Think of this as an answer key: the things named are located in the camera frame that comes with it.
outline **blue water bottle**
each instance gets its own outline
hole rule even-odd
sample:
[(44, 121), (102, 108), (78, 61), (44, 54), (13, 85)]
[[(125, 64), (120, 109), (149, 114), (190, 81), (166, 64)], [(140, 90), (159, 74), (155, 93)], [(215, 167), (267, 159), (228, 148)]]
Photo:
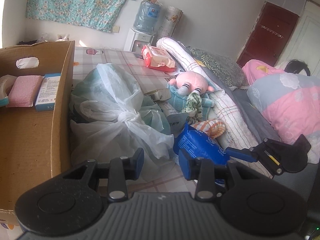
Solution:
[(148, 0), (143, 0), (140, 3), (133, 28), (139, 32), (153, 35), (156, 22), (160, 13), (160, 5), (152, 3)]

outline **screw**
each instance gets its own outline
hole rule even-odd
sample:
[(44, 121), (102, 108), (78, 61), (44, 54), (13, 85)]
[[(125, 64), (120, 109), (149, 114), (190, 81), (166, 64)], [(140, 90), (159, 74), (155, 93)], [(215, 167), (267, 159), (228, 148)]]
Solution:
[(213, 193), (207, 190), (199, 191), (197, 196), (201, 199), (209, 199), (213, 197)]
[(120, 191), (120, 190), (115, 190), (115, 191), (110, 192), (109, 196), (112, 199), (120, 199), (120, 198), (123, 198), (125, 196), (125, 193), (123, 191)]

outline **black hair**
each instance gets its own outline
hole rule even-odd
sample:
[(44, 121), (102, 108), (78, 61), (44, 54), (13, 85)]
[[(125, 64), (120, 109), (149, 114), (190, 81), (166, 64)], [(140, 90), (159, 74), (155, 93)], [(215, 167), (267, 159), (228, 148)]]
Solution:
[(284, 71), (288, 72), (288, 73), (299, 74), (303, 69), (306, 71), (307, 76), (311, 75), (307, 63), (305, 63), (304, 61), (297, 60), (297, 59), (292, 59), (288, 62)]

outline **pink sponge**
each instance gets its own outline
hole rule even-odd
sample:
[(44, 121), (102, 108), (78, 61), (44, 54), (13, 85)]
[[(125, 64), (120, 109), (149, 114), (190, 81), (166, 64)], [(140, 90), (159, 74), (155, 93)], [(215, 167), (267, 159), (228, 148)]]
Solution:
[(9, 93), (9, 104), (6, 107), (32, 107), (42, 79), (42, 76), (17, 77)]

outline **orange striped cloth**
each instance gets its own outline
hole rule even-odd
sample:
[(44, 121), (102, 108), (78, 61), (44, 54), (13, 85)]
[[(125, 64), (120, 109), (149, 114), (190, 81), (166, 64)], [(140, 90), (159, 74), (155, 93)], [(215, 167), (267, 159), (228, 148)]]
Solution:
[(203, 131), (212, 139), (222, 135), (226, 130), (226, 126), (221, 119), (208, 119), (207, 121), (194, 123), (191, 126)]

